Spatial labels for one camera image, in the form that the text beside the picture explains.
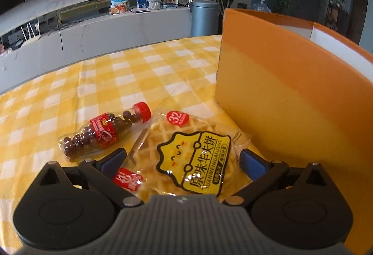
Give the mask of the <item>chocolate ball cola bottle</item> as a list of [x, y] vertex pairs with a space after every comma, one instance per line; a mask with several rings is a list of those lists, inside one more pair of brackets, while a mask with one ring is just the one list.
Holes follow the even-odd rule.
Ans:
[[70, 162], [104, 150], [122, 141], [133, 129], [152, 117], [147, 103], [138, 102], [123, 112], [105, 112], [90, 119], [81, 129], [58, 139], [58, 147]]

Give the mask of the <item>yellow waffle snack bag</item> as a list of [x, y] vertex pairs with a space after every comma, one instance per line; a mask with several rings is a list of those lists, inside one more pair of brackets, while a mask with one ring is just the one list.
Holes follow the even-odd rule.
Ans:
[[113, 182], [144, 202], [155, 194], [213, 194], [222, 201], [251, 183], [240, 168], [251, 139], [237, 128], [158, 108]]

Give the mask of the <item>orange cardboard box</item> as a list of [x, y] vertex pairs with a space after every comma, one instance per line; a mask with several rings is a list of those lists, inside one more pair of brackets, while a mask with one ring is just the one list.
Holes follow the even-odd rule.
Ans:
[[372, 247], [371, 53], [315, 22], [227, 9], [215, 99], [266, 158], [321, 163], [353, 212], [347, 247]]

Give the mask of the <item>yellow checkered tablecloth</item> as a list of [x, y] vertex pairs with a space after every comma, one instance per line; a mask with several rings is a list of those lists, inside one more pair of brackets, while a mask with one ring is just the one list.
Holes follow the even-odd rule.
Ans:
[[216, 103], [218, 35], [184, 38], [88, 59], [1, 96], [1, 247], [16, 252], [12, 217], [48, 161], [68, 161], [58, 139], [104, 112], [144, 101], [234, 127]]

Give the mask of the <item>white wifi router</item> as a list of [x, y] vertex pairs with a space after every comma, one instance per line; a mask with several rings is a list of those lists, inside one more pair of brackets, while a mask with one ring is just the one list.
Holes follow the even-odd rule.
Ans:
[[21, 47], [24, 47], [28, 44], [38, 41], [41, 38], [39, 19], [33, 22], [27, 22], [26, 29], [21, 27], [21, 31], [22, 31], [23, 38], [24, 38], [24, 41]]

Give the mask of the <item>white marble tv console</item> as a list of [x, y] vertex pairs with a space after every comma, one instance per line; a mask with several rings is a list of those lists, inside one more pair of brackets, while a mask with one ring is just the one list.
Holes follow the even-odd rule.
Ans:
[[84, 20], [2, 55], [1, 92], [78, 61], [190, 37], [191, 25], [192, 14], [187, 8]]

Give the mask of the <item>blue water jug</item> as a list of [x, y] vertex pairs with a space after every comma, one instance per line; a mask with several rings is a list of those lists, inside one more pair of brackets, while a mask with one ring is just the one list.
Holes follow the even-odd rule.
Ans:
[[259, 12], [271, 13], [271, 9], [266, 5], [266, 0], [259, 0], [258, 3], [252, 5], [251, 9]]

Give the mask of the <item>grey metal trash bin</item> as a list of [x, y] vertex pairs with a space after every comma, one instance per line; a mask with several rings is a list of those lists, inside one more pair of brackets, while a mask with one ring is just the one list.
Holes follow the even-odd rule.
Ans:
[[215, 35], [219, 27], [219, 3], [211, 0], [194, 0], [190, 5], [192, 12], [191, 36]]

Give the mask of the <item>blue snack bag on console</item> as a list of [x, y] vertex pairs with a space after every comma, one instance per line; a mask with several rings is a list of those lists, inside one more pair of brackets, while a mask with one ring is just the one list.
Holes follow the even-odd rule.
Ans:
[[111, 6], [109, 8], [109, 14], [124, 14], [127, 12], [128, 0], [111, 0]]

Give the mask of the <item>dark grey cabinet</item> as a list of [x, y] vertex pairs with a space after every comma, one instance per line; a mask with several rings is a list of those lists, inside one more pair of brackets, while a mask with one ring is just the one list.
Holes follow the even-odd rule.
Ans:
[[291, 17], [317, 22], [321, 0], [288, 0], [290, 5], [286, 14]]

